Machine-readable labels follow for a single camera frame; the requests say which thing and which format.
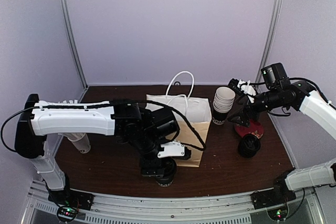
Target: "metal corner post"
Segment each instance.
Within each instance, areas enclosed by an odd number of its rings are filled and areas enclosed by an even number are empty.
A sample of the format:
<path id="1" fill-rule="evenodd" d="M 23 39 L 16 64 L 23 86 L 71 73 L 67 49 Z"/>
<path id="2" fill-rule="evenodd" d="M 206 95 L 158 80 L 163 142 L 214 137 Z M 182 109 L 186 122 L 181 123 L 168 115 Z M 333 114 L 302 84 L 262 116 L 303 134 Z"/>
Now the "metal corner post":
<path id="1" fill-rule="evenodd" d="M 259 69 L 258 69 L 256 82 L 260 82 L 260 80 L 261 80 L 260 69 L 265 67 L 265 65 L 267 63 L 267 60 L 268 60 L 268 57 L 269 57 L 269 53 L 271 51 L 271 47 L 272 47 L 272 43 L 273 43 L 274 35 L 275 35 L 275 30 L 276 30 L 276 26 L 277 26 L 277 23 L 278 23 L 280 10 L 281 10 L 281 5 L 282 5 L 282 0 L 274 0 L 271 22 L 269 24 L 269 29 L 268 29 L 267 39 L 266 39 L 266 43 L 265 43 L 265 47 L 264 47 L 264 52 L 262 54 L 263 57 L 261 59 L 260 66 L 259 66 Z"/>
<path id="2" fill-rule="evenodd" d="M 88 85 L 87 85 L 87 82 L 85 80 L 84 72 L 83 72 L 82 66 L 80 64 L 80 60 L 79 60 L 79 56 L 78 56 L 78 52 L 77 52 L 77 47 L 76 47 L 75 38 L 74 38 L 74 32 L 72 31 L 72 26 L 71 26 L 71 22 L 70 22 L 67 0 L 60 0 L 60 1 L 61 1 L 64 21 L 65 21 L 65 25 L 66 25 L 67 37 L 68 37 L 68 41 L 69 41 L 71 54 L 72 54 L 73 60 L 75 62 L 75 66 L 76 66 L 77 72 L 79 74 L 79 78 L 80 78 L 80 81 L 82 83 L 82 86 L 83 86 L 84 89 L 86 89 L 88 87 Z"/>

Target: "white paper bag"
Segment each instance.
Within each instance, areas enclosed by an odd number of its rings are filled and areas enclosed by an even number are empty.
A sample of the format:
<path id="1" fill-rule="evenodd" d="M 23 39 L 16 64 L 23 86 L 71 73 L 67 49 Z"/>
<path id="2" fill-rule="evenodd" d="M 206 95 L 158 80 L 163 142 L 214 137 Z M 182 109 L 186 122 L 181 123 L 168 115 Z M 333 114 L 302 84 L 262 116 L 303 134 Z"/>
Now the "white paper bag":
<path id="1" fill-rule="evenodd" d="M 179 95 L 168 95 L 170 87 L 177 76 L 183 73 L 188 73 L 192 77 L 192 86 L 188 95 L 179 94 Z M 179 110 L 182 114 L 184 114 L 192 127 L 196 129 L 196 131 L 201 136 L 202 140 L 205 142 L 208 134 L 209 125 L 211 123 L 211 109 L 209 106 L 209 100 L 205 98 L 195 98 L 191 97 L 194 88 L 194 76 L 188 71 L 182 71 L 175 75 L 175 77 L 170 82 L 166 94 L 165 95 L 150 95 L 148 94 L 147 100 L 160 102 L 163 104 L 167 104 L 175 109 Z M 151 111 L 160 109 L 161 107 L 155 104 L 148 103 L 146 109 Z M 187 144 L 193 144 L 199 147 L 202 147 L 197 137 L 194 133 L 189 129 L 184 120 L 174 112 L 176 120 L 178 121 L 180 127 L 180 134 L 176 138 L 177 141 Z M 178 166 L 189 166 L 189 167 L 199 167 L 202 159 L 202 151 L 196 150 L 192 147 L 189 147 L 192 151 L 191 158 L 188 160 L 180 160 L 177 159 L 176 163 Z"/>

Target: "white bag handle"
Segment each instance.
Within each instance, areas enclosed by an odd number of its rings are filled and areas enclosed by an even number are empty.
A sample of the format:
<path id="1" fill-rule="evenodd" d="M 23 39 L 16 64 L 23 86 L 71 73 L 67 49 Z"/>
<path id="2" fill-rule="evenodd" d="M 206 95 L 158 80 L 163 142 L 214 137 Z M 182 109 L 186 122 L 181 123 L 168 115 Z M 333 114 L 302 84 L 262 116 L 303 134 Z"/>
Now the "white bag handle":
<path id="1" fill-rule="evenodd" d="M 175 96 L 174 98 L 172 98 L 168 103 L 167 105 L 169 105 L 169 103 L 171 101 L 173 101 L 175 98 L 177 97 L 184 97 L 184 101 L 185 101 L 185 112 L 184 112 L 184 115 L 187 116 L 187 110 L 188 110 L 188 100 L 187 100 L 187 96 L 185 94 L 178 94 L 177 96 Z"/>
<path id="2" fill-rule="evenodd" d="M 175 81 L 176 77 L 178 77 L 179 75 L 181 75 L 181 74 L 183 74 L 183 73 L 187 73 L 187 74 L 189 74 L 189 75 L 191 76 L 191 79 L 192 79 L 190 92 L 189 92 L 188 96 L 186 97 L 187 99 L 190 98 L 191 93 L 193 92 L 193 89 L 194 89 L 195 78 L 194 78 L 193 74 L 190 73 L 189 71 L 181 71 L 181 72 L 179 72 L 177 75 L 174 76 L 174 78 L 173 78 L 172 81 L 169 83 L 168 88 L 167 88 L 167 90 L 166 90 L 166 98 L 167 98 L 167 95 L 168 95 L 168 93 L 169 93 L 170 87 L 172 86 L 172 84 L 173 84 L 173 82 Z"/>

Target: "dark brown tabletop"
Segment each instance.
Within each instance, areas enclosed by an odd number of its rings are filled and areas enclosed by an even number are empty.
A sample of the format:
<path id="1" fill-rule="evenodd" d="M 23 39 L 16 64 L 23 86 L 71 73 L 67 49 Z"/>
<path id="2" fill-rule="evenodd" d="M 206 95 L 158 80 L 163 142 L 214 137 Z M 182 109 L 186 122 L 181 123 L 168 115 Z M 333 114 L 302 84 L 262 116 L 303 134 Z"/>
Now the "dark brown tabletop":
<path id="1" fill-rule="evenodd" d="M 212 102 L 218 86 L 195 86 L 193 97 Z M 166 86 L 90 87 L 83 102 L 117 98 L 145 99 L 146 94 L 164 94 Z M 174 86 L 171 94 L 187 93 L 189 87 Z M 210 124 L 199 168 L 178 167 L 174 182 L 160 187 L 153 178 L 142 177 L 139 154 L 128 144 L 117 144 L 114 137 L 89 134 L 91 151 L 80 154 L 66 139 L 56 160 L 70 177 L 74 189 L 102 194 L 136 197 L 197 197 L 243 193 L 272 187 L 273 180 L 292 165 L 286 150 L 266 113 L 261 114 L 265 134 L 261 149 L 251 159 L 240 157 L 240 137 L 233 124 Z"/>

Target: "robotic arm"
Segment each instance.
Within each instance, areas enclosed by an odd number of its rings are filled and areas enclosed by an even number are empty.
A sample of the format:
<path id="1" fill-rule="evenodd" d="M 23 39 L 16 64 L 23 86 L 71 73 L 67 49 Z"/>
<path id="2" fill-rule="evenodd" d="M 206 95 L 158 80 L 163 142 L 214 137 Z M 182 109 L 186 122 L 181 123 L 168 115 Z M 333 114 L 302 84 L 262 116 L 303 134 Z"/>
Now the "robotic arm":
<path id="1" fill-rule="evenodd" d="M 281 63 L 267 66 L 261 70 L 269 91 L 256 94 L 249 83 L 232 79 L 229 87 L 237 94 L 246 94 L 249 100 L 243 108 L 231 115 L 228 120 L 249 127 L 250 119 L 258 119 L 262 111 L 274 108 L 294 108 L 312 118 L 336 139 L 336 110 L 324 94 L 318 92 L 317 86 L 304 78 L 288 78 Z M 305 169 L 295 169 L 276 179 L 275 188 L 280 193 L 294 191 L 305 187 L 336 184 L 336 158 L 324 164 Z"/>
<path id="2" fill-rule="evenodd" d="M 119 136 L 123 143 L 129 143 L 140 153 L 141 175 L 154 177 L 161 186 L 169 186 L 176 173 L 172 157 L 189 159 L 191 156 L 184 144 L 166 140 L 166 136 L 180 130 L 167 107 L 152 112 L 129 100 L 49 103 L 31 94 L 25 109 L 17 124 L 15 150 L 30 159 L 46 181 L 49 200 L 56 204 L 79 204 L 83 209 L 90 209 L 87 202 L 92 202 L 92 196 L 70 190 L 69 178 L 58 167 L 45 143 L 48 134 Z"/>

